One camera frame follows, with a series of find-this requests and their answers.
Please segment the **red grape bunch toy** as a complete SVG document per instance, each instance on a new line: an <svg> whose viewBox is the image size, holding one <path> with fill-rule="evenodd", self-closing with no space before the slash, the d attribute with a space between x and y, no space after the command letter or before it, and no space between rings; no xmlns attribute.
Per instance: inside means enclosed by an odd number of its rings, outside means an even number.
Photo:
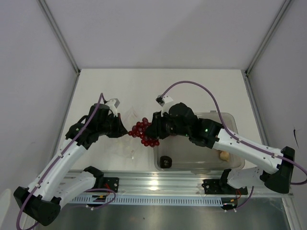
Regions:
<svg viewBox="0 0 307 230"><path fill-rule="evenodd" d="M138 121L135 125L132 126L131 130L128 131L128 135L133 138L140 138L141 144L143 144L145 147L156 147L160 145L160 142L158 139L154 139L151 137L148 137L145 134L145 131L148 127L151 126L151 122L146 117L143 117L141 121Z"/></svg>

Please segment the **clear zip top bag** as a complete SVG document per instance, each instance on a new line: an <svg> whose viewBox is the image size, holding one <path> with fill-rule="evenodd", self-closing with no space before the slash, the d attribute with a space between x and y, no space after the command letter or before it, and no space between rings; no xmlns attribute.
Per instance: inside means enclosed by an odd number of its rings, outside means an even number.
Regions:
<svg viewBox="0 0 307 230"><path fill-rule="evenodd" d="M142 119L140 114L137 113L133 106L124 112L121 115L121 118L127 131L131 131L132 127ZM138 157L143 156L150 151L149 147L145 147L143 144L141 144L141 139L139 137L133 138L128 134L116 139L113 147L113 158L117 160L134 161Z"/></svg>

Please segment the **dark chocolate donut toy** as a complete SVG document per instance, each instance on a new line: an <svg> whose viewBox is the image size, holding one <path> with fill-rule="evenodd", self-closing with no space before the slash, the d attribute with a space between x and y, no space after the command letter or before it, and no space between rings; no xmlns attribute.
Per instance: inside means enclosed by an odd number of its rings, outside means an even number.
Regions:
<svg viewBox="0 0 307 230"><path fill-rule="evenodd" d="M168 156L161 156L159 159L159 166L162 169L169 169L172 167L172 159Z"/></svg>

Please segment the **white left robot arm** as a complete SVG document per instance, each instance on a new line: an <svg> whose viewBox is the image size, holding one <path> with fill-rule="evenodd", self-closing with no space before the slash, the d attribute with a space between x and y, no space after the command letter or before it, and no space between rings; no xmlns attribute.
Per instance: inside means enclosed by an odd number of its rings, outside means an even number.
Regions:
<svg viewBox="0 0 307 230"><path fill-rule="evenodd" d="M37 224L48 226L68 202L83 192L116 193L105 182L104 173L93 166L85 168L72 182L60 183L100 136L120 138L127 134L117 112L118 105L117 99L95 103L88 115L70 127L62 147L39 176L27 187L19 186L14 191L20 213L27 214Z"/></svg>

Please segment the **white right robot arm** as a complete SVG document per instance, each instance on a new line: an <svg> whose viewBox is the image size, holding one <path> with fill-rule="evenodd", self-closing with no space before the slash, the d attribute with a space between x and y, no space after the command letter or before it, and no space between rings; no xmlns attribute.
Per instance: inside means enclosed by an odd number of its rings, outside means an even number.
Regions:
<svg viewBox="0 0 307 230"><path fill-rule="evenodd" d="M286 146L278 149L250 143L224 124L197 117L183 103L172 105L166 111L155 112L145 135L154 139L185 136L197 146L225 151L256 165L242 171L224 170L219 181L219 188L224 193L258 184L280 194L290 191L295 159L293 148Z"/></svg>

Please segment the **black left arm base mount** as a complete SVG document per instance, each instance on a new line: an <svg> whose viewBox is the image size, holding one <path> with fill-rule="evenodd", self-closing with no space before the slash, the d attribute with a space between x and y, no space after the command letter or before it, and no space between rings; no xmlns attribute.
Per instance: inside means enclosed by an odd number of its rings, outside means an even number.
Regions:
<svg viewBox="0 0 307 230"><path fill-rule="evenodd" d="M104 177L103 179L99 179L96 188L110 189L117 193L119 188L119 178Z"/></svg>

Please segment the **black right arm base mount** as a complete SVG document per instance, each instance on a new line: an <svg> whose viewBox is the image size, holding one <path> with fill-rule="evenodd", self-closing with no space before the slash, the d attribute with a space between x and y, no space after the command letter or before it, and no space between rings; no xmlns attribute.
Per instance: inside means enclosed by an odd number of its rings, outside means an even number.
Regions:
<svg viewBox="0 0 307 230"><path fill-rule="evenodd" d="M219 179L205 179L201 186L206 195L247 195L248 189L235 189L227 183L221 182Z"/></svg>

